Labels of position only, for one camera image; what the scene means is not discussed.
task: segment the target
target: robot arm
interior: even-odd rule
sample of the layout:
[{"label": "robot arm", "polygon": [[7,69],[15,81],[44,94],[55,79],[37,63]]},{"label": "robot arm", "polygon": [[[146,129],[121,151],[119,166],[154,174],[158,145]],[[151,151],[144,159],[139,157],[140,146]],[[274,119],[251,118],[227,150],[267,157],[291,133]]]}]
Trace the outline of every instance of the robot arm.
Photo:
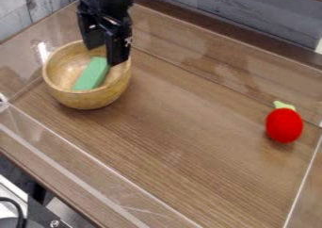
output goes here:
[{"label": "robot arm", "polygon": [[80,0],[77,24],[88,49],[105,44],[111,66],[129,57],[132,43],[132,21],[128,8],[133,0]]}]

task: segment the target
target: black cable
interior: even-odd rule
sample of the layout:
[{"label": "black cable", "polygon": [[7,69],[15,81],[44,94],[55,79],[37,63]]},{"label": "black cable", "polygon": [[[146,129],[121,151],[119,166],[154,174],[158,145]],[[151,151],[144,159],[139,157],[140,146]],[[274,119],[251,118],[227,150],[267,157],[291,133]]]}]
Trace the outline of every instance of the black cable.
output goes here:
[{"label": "black cable", "polygon": [[24,228],[24,226],[25,226],[24,213],[23,213],[23,209],[21,209],[19,203],[15,200],[5,198],[5,197],[0,197],[0,202],[8,202],[8,203],[13,204],[13,206],[17,210],[16,228]]}]

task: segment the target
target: wooden bowl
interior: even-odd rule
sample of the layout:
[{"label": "wooden bowl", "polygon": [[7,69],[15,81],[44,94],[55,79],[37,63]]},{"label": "wooden bowl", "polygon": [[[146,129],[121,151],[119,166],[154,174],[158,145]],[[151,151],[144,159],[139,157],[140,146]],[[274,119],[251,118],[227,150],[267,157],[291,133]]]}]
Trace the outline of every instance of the wooden bowl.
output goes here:
[{"label": "wooden bowl", "polygon": [[92,57],[105,57],[105,46],[88,50],[83,41],[60,47],[49,56],[43,77],[55,99],[76,109],[96,109],[115,102],[131,77],[131,59],[111,68],[101,86],[93,90],[72,90],[72,86]]}]

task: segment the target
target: gray wall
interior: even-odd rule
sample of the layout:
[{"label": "gray wall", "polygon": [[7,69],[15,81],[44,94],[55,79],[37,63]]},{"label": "gray wall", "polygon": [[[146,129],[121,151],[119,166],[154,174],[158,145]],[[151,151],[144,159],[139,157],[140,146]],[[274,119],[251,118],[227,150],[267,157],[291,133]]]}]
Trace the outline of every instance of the gray wall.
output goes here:
[{"label": "gray wall", "polygon": [[0,0],[0,41],[73,0]]},{"label": "gray wall", "polygon": [[174,0],[270,35],[315,48],[322,2],[314,0]]}]

